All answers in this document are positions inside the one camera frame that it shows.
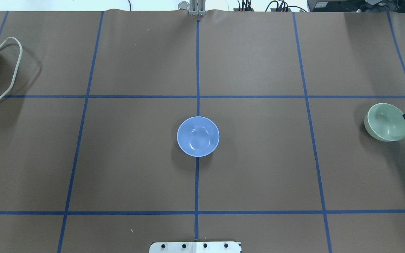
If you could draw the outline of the green bowl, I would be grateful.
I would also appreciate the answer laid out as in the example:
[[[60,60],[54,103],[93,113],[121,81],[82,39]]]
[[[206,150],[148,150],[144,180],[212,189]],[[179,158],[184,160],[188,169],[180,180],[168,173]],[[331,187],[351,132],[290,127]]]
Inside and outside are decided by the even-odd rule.
[[[403,112],[388,103],[378,103],[369,108],[364,117],[367,133],[382,142],[395,142],[405,138]]]

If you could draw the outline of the blue bowl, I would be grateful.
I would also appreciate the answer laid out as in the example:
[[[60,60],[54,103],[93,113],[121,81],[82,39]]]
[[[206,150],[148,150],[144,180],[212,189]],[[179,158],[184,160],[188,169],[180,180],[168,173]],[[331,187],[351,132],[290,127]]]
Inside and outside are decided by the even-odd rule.
[[[178,127],[176,139],[180,149],[191,157],[212,154],[220,142],[220,130],[209,118],[190,117]]]

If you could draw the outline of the black laptop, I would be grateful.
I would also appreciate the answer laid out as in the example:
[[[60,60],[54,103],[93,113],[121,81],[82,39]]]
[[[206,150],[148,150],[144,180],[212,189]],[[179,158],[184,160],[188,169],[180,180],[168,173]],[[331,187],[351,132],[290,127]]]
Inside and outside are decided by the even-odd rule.
[[[405,13],[405,0],[308,0],[310,12]]]

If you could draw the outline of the aluminium frame post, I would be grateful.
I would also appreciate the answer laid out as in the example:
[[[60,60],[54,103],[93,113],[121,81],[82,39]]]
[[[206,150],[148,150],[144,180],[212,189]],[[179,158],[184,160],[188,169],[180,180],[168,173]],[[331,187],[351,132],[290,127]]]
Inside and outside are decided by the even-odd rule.
[[[189,0],[188,11],[190,16],[206,16],[206,0]]]

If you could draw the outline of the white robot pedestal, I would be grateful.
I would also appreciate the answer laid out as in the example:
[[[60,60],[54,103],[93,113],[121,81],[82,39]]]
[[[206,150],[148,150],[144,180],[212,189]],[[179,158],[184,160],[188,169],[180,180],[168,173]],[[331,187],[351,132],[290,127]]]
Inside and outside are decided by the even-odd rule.
[[[156,242],[150,253],[241,253],[242,246],[236,241]]]

